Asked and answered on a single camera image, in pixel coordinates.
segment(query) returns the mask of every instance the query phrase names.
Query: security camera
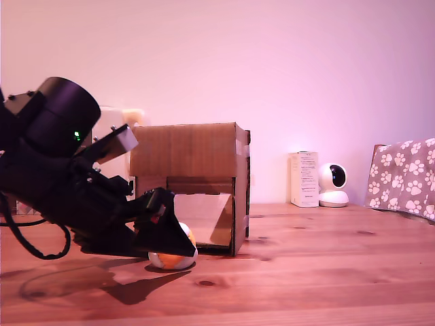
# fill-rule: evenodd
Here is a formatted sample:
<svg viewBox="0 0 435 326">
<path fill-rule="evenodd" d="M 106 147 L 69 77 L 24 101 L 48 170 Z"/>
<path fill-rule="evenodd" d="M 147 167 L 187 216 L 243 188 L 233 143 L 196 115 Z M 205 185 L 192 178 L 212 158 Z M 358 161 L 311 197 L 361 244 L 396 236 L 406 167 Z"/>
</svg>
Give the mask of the security camera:
<svg viewBox="0 0 435 326">
<path fill-rule="evenodd" d="M 345 207 L 349 197 L 342 190 L 347 183 L 346 169 L 340 164 L 327 163 L 319 169 L 319 205 L 324 207 Z"/>
</svg>

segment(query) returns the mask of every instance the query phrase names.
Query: white product box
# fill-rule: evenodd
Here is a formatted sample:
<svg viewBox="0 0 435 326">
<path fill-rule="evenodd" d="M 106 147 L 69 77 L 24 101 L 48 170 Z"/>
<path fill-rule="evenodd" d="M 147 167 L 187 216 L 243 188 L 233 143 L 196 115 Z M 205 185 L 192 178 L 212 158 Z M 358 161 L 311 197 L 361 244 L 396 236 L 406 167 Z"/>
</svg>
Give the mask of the white product box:
<svg viewBox="0 0 435 326">
<path fill-rule="evenodd" d="M 287 202 L 299 207 L 319 206 L 317 153 L 299 151 L 288 157 Z"/>
</svg>

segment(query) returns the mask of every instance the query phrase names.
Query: black plastic part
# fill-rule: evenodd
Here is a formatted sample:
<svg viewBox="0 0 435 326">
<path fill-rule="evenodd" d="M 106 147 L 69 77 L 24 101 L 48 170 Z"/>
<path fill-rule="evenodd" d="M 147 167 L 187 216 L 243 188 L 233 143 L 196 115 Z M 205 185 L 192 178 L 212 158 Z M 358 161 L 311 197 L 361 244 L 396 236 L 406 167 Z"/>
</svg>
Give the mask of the black plastic part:
<svg viewBox="0 0 435 326">
<path fill-rule="evenodd" d="M 338 165 L 331 165 L 330 170 L 332 172 L 332 182 L 336 187 L 341 187 L 346 182 L 345 171 Z"/>
<path fill-rule="evenodd" d="M 47 156 L 70 158 L 100 118 L 100 107 L 85 89 L 60 77 L 46 79 L 38 92 L 46 103 L 25 137 Z"/>
</svg>

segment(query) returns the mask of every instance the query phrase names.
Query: green led light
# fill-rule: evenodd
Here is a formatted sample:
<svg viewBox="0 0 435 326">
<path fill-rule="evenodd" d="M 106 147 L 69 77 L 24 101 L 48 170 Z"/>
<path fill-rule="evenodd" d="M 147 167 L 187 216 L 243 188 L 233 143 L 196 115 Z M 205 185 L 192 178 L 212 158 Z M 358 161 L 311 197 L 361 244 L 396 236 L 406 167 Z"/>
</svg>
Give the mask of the green led light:
<svg viewBox="0 0 435 326">
<path fill-rule="evenodd" d="M 75 131 L 75 132 L 74 132 L 74 139 L 75 139 L 76 141 L 80 141 L 80 133 L 79 133 L 78 131 Z"/>
</svg>

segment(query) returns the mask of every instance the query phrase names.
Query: paw print fabric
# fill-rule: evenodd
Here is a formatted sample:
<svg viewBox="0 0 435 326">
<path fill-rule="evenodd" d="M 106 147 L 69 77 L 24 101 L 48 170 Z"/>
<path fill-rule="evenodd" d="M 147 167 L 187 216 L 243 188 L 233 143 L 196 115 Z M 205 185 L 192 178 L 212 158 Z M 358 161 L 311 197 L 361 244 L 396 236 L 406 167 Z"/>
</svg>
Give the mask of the paw print fabric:
<svg viewBox="0 0 435 326">
<path fill-rule="evenodd" d="M 378 147 L 364 206 L 435 220 L 435 138 Z"/>
</svg>

